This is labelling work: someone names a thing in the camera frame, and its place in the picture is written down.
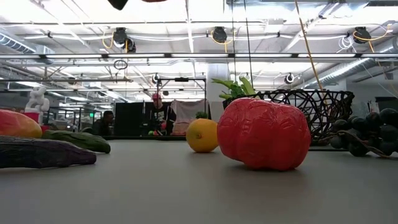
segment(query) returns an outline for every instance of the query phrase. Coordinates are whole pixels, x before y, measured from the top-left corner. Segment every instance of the white column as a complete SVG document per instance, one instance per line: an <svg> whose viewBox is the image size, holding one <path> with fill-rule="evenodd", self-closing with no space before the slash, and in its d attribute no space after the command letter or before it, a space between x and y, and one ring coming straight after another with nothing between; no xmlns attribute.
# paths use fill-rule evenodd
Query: white column
<svg viewBox="0 0 398 224"><path fill-rule="evenodd" d="M227 63L212 63L208 64L207 67L207 100L210 105L211 119L218 122L221 115L223 114L223 98L218 95L224 92L228 93L228 89L217 83L212 83L212 78L217 78L220 80L229 80L229 68Z"/></svg>

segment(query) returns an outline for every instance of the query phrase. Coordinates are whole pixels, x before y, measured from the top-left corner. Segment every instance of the table surface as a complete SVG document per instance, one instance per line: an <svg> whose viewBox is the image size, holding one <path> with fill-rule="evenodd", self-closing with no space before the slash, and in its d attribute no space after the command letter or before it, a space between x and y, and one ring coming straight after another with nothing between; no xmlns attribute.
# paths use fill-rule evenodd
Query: table surface
<svg viewBox="0 0 398 224"><path fill-rule="evenodd" d="M92 166L0 170L1 223L398 220L398 161L309 152L297 170L253 171L220 151L192 153L181 141L110 143L111 154Z"/></svg>

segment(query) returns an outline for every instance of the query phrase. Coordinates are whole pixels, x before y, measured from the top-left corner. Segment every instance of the ceiling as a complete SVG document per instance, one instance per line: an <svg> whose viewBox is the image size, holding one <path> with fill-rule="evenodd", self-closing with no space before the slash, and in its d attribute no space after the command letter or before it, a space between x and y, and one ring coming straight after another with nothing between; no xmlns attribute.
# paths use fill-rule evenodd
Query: ceiling
<svg viewBox="0 0 398 224"><path fill-rule="evenodd" d="M306 53L299 17L293 1L250 3L245 8L240 1L231 5L223 0L167 0L147 3L130 0L122 11L113 9L106 0L13 0L4 1L0 7L0 32L6 31L28 44L44 45L55 54L105 54L123 52L111 45L111 34L117 27L125 27L137 47L137 53ZM307 1L299 4L300 15L306 27L311 52L345 53L352 47L358 52L370 52L367 44L352 44L344 49L344 36L355 27L365 26L372 38L383 36L373 44L384 42L398 32L397 7L369 7L365 2L339 4L324 19L318 15L327 5L326 1ZM229 38L228 45L217 44L211 38L215 26L223 26ZM15 50L0 45L1 54L18 54ZM14 65L44 75L45 67L52 78L113 78L118 72L113 66L58 66L38 64L28 60L8 60ZM72 63L56 60L58 64ZM86 63L98 62L85 60ZM207 61L173 61L166 59L134 60L134 65L119 71L133 82L103 82L104 88L152 88L151 79L158 73L161 77L206 77ZM284 75L292 73L304 78L313 77L309 61L252 63L237 61L229 63L231 74L245 75L252 71L255 88L277 88L284 84ZM316 64L318 72L335 63ZM369 79L364 83L376 82ZM176 93L179 98L203 98L203 92L195 82L169 84L173 88L197 88L197 91ZM84 88L81 83L63 88ZM149 99L137 91L120 92L128 100Z"/></svg>

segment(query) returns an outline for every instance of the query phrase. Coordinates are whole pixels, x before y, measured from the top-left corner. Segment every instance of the eggplant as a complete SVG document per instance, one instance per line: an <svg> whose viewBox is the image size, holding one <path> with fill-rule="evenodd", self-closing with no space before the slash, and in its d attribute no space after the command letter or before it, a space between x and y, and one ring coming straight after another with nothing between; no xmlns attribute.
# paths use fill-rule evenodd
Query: eggplant
<svg viewBox="0 0 398 224"><path fill-rule="evenodd" d="M0 136L0 168L88 165L96 154L65 141Z"/></svg>

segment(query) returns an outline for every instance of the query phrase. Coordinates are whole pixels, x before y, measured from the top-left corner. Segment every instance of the person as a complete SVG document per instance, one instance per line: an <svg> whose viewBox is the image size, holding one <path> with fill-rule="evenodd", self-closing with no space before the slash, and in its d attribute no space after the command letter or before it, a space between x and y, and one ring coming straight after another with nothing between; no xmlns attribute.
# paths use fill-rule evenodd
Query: person
<svg viewBox="0 0 398 224"><path fill-rule="evenodd" d="M161 135L170 135L173 132L173 123L176 117L173 109L163 105L162 96L158 93L152 95L152 100L154 102L153 108L150 109L152 127Z"/></svg>
<svg viewBox="0 0 398 224"><path fill-rule="evenodd" d="M94 122L93 134L99 136L110 136L112 135L111 128L109 127L113 122L113 112L105 111L104 116Z"/></svg>

